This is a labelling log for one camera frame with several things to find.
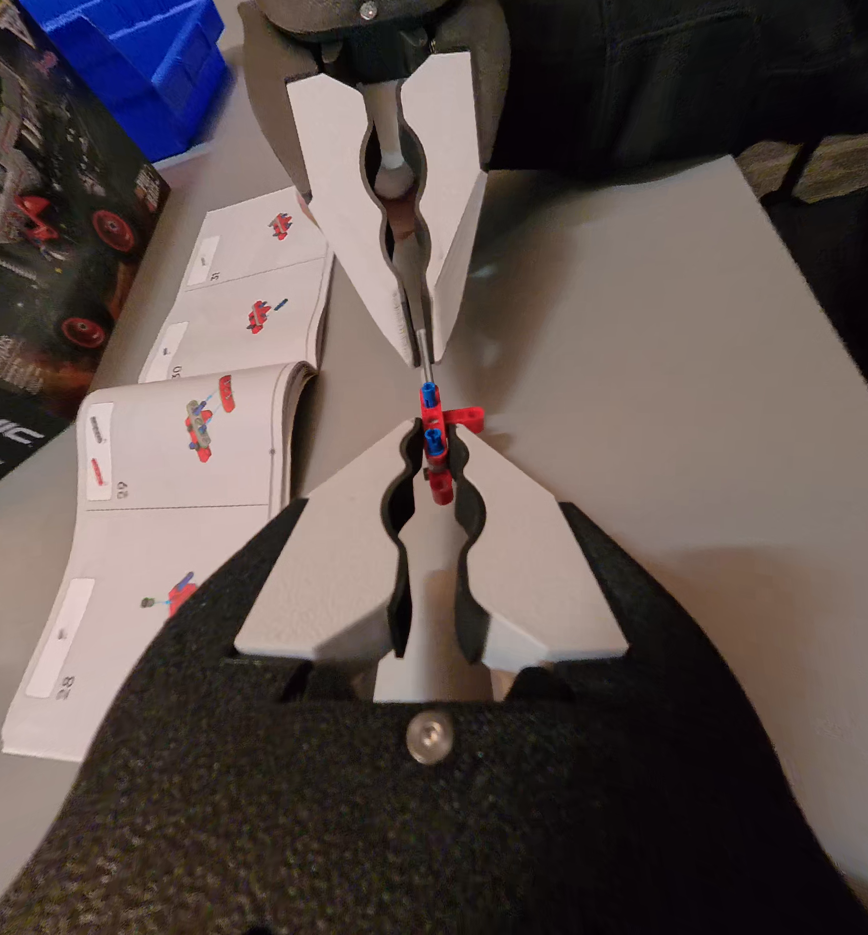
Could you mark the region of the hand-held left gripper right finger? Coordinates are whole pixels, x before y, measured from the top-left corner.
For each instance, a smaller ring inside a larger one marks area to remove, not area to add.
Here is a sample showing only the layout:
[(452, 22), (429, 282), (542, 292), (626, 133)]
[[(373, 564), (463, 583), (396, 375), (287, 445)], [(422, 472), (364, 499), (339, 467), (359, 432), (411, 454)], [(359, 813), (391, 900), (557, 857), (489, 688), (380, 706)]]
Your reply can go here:
[(466, 535), (453, 618), (466, 661), (493, 671), (617, 658), (627, 638), (562, 504), (466, 427), (451, 440)]

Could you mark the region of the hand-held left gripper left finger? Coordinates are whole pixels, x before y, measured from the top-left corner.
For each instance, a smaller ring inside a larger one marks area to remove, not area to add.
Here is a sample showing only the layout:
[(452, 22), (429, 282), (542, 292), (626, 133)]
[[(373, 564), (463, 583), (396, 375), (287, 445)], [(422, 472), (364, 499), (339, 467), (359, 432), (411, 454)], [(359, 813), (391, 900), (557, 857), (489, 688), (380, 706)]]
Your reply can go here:
[(279, 519), (290, 533), (235, 639), (249, 657), (334, 664), (348, 672), (405, 653), (413, 620), (407, 549), (421, 420), (407, 420)]

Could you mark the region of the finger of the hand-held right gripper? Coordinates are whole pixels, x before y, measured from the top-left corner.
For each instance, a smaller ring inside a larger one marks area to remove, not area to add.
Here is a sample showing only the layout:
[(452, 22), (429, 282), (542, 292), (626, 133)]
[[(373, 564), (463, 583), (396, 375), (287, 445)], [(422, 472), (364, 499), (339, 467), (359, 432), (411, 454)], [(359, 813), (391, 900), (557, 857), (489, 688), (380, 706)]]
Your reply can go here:
[(290, 82), (289, 101), (309, 179), (310, 212), (382, 335), (420, 363), (402, 275), (387, 236), (415, 233), (419, 170), (403, 143), (402, 82), (346, 84), (320, 73)]
[(434, 53), (399, 90), (401, 117), (420, 148), (416, 201), (422, 306), (431, 356), (439, 363), (462, 304), (486, 191), (468, 50)]

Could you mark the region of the red toy brick assembly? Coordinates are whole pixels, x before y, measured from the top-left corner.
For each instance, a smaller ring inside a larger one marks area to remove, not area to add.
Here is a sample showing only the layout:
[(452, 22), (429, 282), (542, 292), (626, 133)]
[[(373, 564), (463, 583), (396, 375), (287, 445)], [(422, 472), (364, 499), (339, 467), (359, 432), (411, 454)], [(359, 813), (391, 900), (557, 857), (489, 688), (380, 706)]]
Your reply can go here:
[(453, 476), (449, 466), (449, 427), (466, 427), (475, 435), (485, 429), (486, 414), (480, 407), (444, 410), (440, 389), (426, 380), (419, 391), (420, 414), (424, 427), (425, 478), (434, 502), (447, 506), (453, 502)]

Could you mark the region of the grey desk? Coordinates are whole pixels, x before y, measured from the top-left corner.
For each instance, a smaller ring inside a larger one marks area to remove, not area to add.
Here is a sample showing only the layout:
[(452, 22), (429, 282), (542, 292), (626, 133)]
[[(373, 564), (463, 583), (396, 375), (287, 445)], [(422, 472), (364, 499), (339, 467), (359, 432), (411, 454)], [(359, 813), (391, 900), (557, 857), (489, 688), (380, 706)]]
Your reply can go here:
[[(134, 383), (209, 210), (290, 182), (236, 84), (171, 196), (93, 387)], [(490, 174), (472, 279), (442, 367), (448, 405), (581, 510), (719, 648), (815, 834), (868, 907), (868, 385), (736, 163), (585, 188)], [(416, 411), (417, 371), (333, 273), (323, 365), (299, 407), (296, 494)], [(0, 730), (66, 567), (69, 430), (0, 483)], [(376, 699), (486, 698), (453, 636), (450, 509), (406, 527), (420, 613)], [(2, 754), (0, 896), (77, 765)]]

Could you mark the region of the blue plastic bin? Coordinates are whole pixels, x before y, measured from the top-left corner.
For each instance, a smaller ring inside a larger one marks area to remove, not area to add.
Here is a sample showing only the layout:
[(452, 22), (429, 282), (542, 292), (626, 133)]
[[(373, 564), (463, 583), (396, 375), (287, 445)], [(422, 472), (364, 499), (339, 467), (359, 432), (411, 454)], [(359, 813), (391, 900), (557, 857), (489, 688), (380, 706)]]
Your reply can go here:
[(194, 146), (227, 77), (214, 2), (22, 6), (150, 161)]

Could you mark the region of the open instruction booklet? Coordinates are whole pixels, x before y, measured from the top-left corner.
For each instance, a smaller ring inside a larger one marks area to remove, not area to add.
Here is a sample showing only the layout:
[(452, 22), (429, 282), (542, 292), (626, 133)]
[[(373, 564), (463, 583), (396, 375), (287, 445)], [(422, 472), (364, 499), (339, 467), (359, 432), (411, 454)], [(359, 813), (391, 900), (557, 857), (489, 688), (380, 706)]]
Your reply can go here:
[(333, 266), (294, 187), (206, 215), (138, 381), (78, 411), (73, 542), (4, 754), (80, 762), (169, 618), (288, 504)]

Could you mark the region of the person in black hoodie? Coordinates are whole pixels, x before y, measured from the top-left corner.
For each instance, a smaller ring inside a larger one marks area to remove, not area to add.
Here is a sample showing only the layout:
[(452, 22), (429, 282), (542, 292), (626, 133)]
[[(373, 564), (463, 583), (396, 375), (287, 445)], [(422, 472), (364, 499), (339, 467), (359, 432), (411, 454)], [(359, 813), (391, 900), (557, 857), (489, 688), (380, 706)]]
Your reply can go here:
[(502, 2), (490, 168), (585, 180), (868, 133), (868, 1)]

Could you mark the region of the black toy set box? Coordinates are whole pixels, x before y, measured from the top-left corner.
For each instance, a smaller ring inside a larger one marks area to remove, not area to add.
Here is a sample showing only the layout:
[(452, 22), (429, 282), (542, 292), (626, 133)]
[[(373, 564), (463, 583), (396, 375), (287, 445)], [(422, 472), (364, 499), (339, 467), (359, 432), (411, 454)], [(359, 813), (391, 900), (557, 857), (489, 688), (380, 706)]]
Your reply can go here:
[(76, 418), (170, 188), (0, 2), (0, 481)]

